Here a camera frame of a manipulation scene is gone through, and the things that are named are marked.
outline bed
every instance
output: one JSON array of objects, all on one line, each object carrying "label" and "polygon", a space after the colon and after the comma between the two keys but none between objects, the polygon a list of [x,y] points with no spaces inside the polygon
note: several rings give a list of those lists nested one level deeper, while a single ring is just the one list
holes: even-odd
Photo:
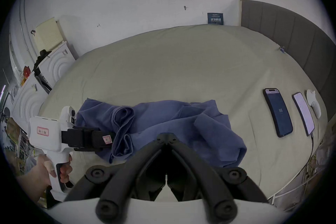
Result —
[{"label": "bed", "polygon": [[[293,132],[279,138],[262,90],[278,88],[289,111]],[[229,115],[232,130],[244,140],[240,164],[267,197],[277,193],[306,164],[312,140],[305,134],[292,100],[296,92],[316,90],[321,106],[313,109],[314,150],[327,127],[325,104],[300,65],[261,33],[239,26],[194,25],[129,37],[80,57],[56,83],[39,115],[58,118],[86,98],[114,105],[179,100],[216,100]],[[92,165],[104,163],[90,152],[73,155],[71,180],[76,183]]]}]

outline gray upholstered headboard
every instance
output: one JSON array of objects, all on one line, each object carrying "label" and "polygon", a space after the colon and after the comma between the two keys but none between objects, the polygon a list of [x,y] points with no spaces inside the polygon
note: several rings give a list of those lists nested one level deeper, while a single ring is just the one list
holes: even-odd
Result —
[{"label": "gray upholstered headboard", "polygon": [[292,56],[319,91],[328,121],[336,113],[336,45],[303,16],[269,3],[242,0],[241,26],[262,33]]}]

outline hand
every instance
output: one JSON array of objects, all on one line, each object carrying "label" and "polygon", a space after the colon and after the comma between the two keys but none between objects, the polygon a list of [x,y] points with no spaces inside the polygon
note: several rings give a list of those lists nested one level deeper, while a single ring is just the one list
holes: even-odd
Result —
[{"label": "hand", "polygon": [[[72,157],[69,154],[69,162],[64,163],[60,168],[60,178],[62,183],[67,183],[69,181],[69,173],[72,171],[72,167],[70,166],[70,162],[72,161]],[[44,154],[41,154],[37,157],[36,169],[38,170],[40,180],[46,184],[47,186],[51,185],[49,174],[52,177],[56,177],[55,167],[51,160]]]}]

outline black smartphone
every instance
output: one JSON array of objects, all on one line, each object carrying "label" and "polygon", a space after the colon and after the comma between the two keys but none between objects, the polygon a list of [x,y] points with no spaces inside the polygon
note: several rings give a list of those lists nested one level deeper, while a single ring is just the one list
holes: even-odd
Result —
[{"label": "black smartphone", "polygon": [[292,121],[284,100],[278,89],[267,88],[263,90],[266,102],[273,117],[276,134],[284,137],[293,131]]}]

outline finger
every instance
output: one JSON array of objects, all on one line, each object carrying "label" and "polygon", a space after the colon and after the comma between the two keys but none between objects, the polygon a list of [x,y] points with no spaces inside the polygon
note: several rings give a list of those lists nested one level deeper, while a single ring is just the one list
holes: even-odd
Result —
[{"label": "finger", "polygon": [[67,169],[62,169],[61,176],[62,175],[63,175],[63,177],[67,176],[69,173],[71,173],[71,171],[72,171],[72,167],[71,166],[69,166]]},{"label": "finger", "polygon": [[54,170],[50,171],[52,177],[56,177],[56,172]]},{"label": "finger", "polygon": [[51,160],[46,160],[44,162],[44,167],[47,169],[48,173],[50,173],[52,177],[56,177],[55,167]]},{"label": "finger", "polygon": [[66,177],[64,177],[64,178],[61,178],[61,182],[62,182],[62,183],[67,183],[67,182],[69,182],[69,176],[66,176]]},{"label": "finger", "polygon": [[62,165],[62,167],[59,169],[61,171],[61,173],[66,173],[66,171],[69,169],[69,167],[71,167],[69,164],[68,165]]}]

